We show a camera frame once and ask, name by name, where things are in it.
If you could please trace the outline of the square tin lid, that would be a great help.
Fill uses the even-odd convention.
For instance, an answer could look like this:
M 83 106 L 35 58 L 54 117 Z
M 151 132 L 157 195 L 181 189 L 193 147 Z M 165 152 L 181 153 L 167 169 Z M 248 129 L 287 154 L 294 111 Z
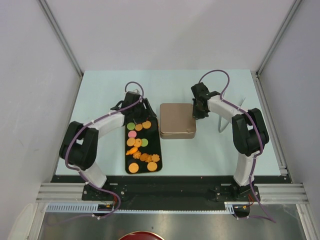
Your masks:
M 197 131 L 191 103 L 162 103 L 159 113 L 159 131 L 169 133 Z

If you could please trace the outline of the pink round cookie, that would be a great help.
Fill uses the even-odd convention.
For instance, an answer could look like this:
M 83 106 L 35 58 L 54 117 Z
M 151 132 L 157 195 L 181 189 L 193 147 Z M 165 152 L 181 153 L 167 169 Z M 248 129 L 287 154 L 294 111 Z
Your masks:
M 137 132 L 134 131 L 134 130 L 131 130 L 131 131 L 128 132 L 127 135 L 128 135 L 129 138 L 136 138 Z

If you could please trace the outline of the square cookie tin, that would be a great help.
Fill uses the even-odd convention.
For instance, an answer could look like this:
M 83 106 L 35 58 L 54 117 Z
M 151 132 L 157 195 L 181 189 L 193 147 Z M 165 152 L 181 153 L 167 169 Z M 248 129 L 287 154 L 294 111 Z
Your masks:
M 166 132 L 160 131 L 160 137 L 164 140 L 183 140 L 193 139 L 196 135 L 196 130 L 191 132 Z

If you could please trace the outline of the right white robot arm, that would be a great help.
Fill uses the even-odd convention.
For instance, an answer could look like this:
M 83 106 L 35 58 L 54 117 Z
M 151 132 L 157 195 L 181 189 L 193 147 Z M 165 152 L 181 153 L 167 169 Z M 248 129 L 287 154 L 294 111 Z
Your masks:
M 257 158 L 270 140 L 262 112 L 258 108 L 241 108 L 223 99 L 219 92 L 210 92 L 202 82 L 192 86 L 191 91 L 192 116 L 196 120 L 215 113 L 231 123 L 233 145 L 238 151 L 238 160 L 230 194 L 235 200 L 242 201 L 249 194 L 248 188 L 253 185 Z

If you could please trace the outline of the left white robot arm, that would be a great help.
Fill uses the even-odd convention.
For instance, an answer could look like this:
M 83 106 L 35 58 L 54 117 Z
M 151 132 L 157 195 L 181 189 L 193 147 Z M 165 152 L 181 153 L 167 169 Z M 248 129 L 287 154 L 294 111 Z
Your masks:
M 111 188 L 105 184 L 107 176 L 96 163 L 98 140 L 117 128 L 129 123 L 140 124 L 155 115 L 147 98 L 129 91 L 124 100 L 107 114 L 86 124 L 71 122 L 59 149 L 59 157 L 68 169 L 78 172 L 87 184 L 94 187 L 93 194 L 98 199 L 105 200 L 110 196 Z

